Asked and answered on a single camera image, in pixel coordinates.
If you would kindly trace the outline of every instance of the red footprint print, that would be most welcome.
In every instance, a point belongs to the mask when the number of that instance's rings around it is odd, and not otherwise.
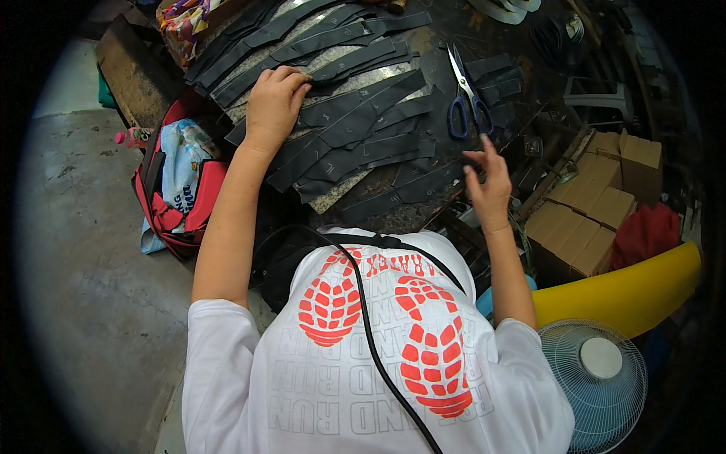
[[[348,249],[348,252],[359,264],[362,257],[359,248]],[[300,328],[320,346],[333,346],[343,340],[360,317],[360,295],[358,290],[354,290],[349,277],[353,267],[343,253],[336,251],[328,257],[319,275],[322,276],[336,262],[346,267],[343,271],[345,280],[340,285],[331,286],[324,277],[317,277],[300,300]]]
[[[421,321],[419,305],[441,299],[449,313],[458,312],[453,296],[443,288],[419,277],[399,278],[396,301],[413,320]],[[401,364],[401,375],[406,387],[417,394],[419,403],[443,418],[456,418],[473,401],[465,375],[461,328],[459,315],[440,333],[426,332],[414,323],[403,350],[407,362]]]

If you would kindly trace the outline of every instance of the red bag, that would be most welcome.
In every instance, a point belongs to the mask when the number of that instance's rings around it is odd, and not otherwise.
[[[144,160],[131,178],[131,185],[141,203],[151,230],[181,261],[191,259],[199,250],[209,215],[217,200],[224,176],[227,174],[227,164],[212,160],[201,163],[194,208],[189,213],[182,213],[168,206],[161,197],[161,169],[166,154],[161,151],[159,133],[165,125],[196,115],[202,110],[205,103],[206,100],[203,97],[190,89],[172,104],[161,125],[154,130]],[[171,233],[182,221],[184,221],[184,233]]]
[[[678,246],[678,215],[663,203],[641,205],[615,235],[610,271],[629,267]]]

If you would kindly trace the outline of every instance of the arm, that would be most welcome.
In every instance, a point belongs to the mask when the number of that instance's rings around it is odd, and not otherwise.
[[[247,134],[227,170],[197,258],[192,302],[247,307],[257,198],[265,172],[293,129],[310,78],[289,66],[265,70],[247,103]]]
[[[464,172],[492,263],[494,324],[499,325],[505,318],[513,318],[536,331],[537,316],[534,313],[532,293],[524,277],[514,243],[514,233],[507,218],[512,192],[507,163],[497,154],[485,134],[481,135],[481,141],[484,151],[465,151],[464,156],[481,164],[486,173],[486,181],[480,184],[478,175],[470,166],[464,166]]]

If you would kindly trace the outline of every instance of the white t-shirt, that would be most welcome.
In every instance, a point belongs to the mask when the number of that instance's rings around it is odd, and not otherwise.
[[[492,328],[446,238],[394,236],[436,256],[465,290],[414,251],[344,245],[380,358],[444,453],[566,452],[574,417],[537,333],[514,319]],[[196,301],[188,324],[188,453],[431,451],[373,364],[355,274],[335,247],[301,262],[261,338],[251,313],[225,300]]]

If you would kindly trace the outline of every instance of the black cable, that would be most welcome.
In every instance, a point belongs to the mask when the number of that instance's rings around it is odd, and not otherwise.
[[[380,361],[380,357],[378,356],[378,351],[375,349],[375,341],[373,340],[373,329],[370,327],[370,319],[368,316],[368,306],[365,301],[365,293],[363,291],[363,278],[361,277],[361,271],[358,268],[358,264],[356,263],[353,256],[340,244],[335,242],[333,239],[329,238],[328,236],[318,232],[317,230],[313,229],[310,226],[302,225],[302,224],[291,224],[291,225],[285,225],[283,227],[280,227],[279,229],[275,230],[270,236],[265,238],[260,246],[257,248],[257,251],[260,251],[268,239],[277,237],[277,234],[280,233],[283,230],[289,230],[294,227],[299,227],[303,230],[307,230],[308,232],[313,233],[318,238],[323,239],[326,243],[329,243],[332,246],[335,246],[340,250],[340,252],[343,253],[344,256],[348,259],[348,261],[353,266],[353,271],[356,273],[356,282],[358,283],[358,294],[360,295],[361,300],[361,312],[363,313],[363,327],[365,328],[365,338],[368,342],[368,349],[370,350],[370,356],[373,358],[373,362],[375,363],[375,368],[378,369],[378,372],[380,373],[381,378],[386,383],[386,386],[388,389],[391,390],[393,395],[396,397],[396,399],[399,401],[401,406],[406,410],[406,413],[409,414],[411,419],[416,423],[416,426],[418,426],[419,430],[421,430],[421,434],[424,438],[426,438],[426,442],[429,446],[431,446],[431,450],[434,452],[434,454],[443,454],[443,451],[441,451],[441,448],[439,447],[439,444],[436,443],[436,440],[433,438],[433,435],[426,427],[426,424],[423,422],[421,417],[416,413],[416,410],[411,406],[411,404],[408,403],[406,398],[401,394],[398,388],[396,388],[396,385],[393,383],[393,380],[391,380],[391,377],[388,376],[388,372],[386,372],[386,368],[383,367],[383,363]]]

